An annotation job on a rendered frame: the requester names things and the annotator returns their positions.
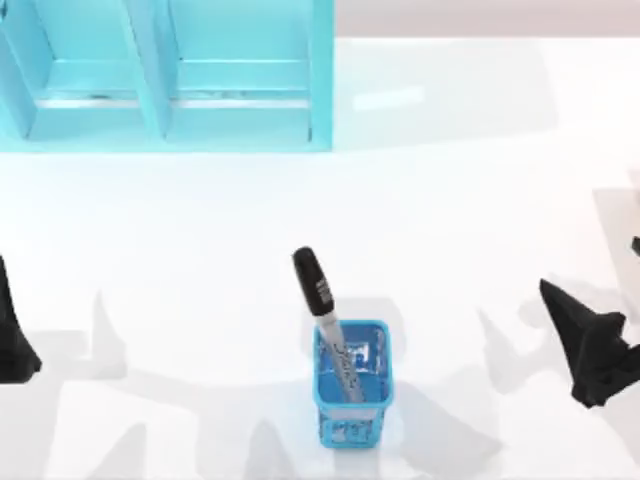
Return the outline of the blue mesh pen holder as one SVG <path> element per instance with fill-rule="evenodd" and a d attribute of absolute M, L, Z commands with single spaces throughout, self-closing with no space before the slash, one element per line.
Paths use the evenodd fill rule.
<path fill-rule="evenodd" d="M 392 342 L 381 320 L 345 320 L 346 346 L 364 393 L 363 403 L 344 400 L 330 354 L 319 332 L 313 337 L 313 399 L 319 439 L 326 448 L 373 448 L 381 437 L 386 409 L 394 398 Z"/>

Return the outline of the black capped marker pen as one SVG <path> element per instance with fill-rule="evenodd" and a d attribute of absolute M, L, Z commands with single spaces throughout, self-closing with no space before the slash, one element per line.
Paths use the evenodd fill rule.
<path fill-rule="evenodd" d="M 335 300 L 320 262 L 309 246 L 295 250 L 292 260 L 307 307 L 329 352 L 343 396 L 349 403 L 362 403 L 363 388 L 347 349 L 335 310 Z"/>

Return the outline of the light blue upright rack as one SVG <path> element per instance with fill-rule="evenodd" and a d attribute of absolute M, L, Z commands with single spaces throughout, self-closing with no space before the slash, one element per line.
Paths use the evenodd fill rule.
<path fill-rule="evenodd" d="M 336 0 L 0 0 L 0 152 L 333 145 Z"/>

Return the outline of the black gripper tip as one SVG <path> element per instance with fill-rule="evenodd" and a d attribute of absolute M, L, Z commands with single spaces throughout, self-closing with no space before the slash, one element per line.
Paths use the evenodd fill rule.
<path fill-rule="evenodd" d="M 42 360 L 22 331 L 0 255 L 0 385 L 25 384 L 41 371 Z"/>

